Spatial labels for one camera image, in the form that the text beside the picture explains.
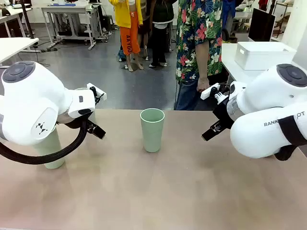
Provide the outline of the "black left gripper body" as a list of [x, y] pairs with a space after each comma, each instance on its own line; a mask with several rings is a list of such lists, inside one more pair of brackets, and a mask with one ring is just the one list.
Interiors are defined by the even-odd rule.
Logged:
[[69, 128], [80, 128], [82, 126], [83, 121], [86, 121], [86, 127], [90, 128], [93, 125], [93, 122], [89, 121], [89, 117], [92, 115], [93, 112], [90, 112], [88, 114], [82, 115], [76, 119], [73, 119], [72, 121], [65, 123]]

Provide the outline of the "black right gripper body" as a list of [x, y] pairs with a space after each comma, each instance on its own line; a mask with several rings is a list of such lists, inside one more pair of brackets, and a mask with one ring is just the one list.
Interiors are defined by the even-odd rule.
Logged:
[[218, 119], [217, 122], [213, 124], [215, 128], [218, 130], [222, 129], [231, 129], [234, 121], [230, 117], [227, 111], [227, 104], [229, 102], [229, 97], [226, 97], [223, 101], [221, 101], [217, 107], [213, 110], [213, 114]]

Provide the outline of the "person's left hand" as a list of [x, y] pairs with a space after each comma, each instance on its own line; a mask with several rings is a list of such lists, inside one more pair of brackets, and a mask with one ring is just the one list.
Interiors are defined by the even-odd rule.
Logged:
[[205, 91], [206, 89], [209, 88], [209, 86], [210, 86], [210, 84], [209, 84], [209, 80], [208, 80], [207, 77], [205, 77], [205, 78], [199, 77], [198, 84], [197, 84], [197, 91], [198, 92]]

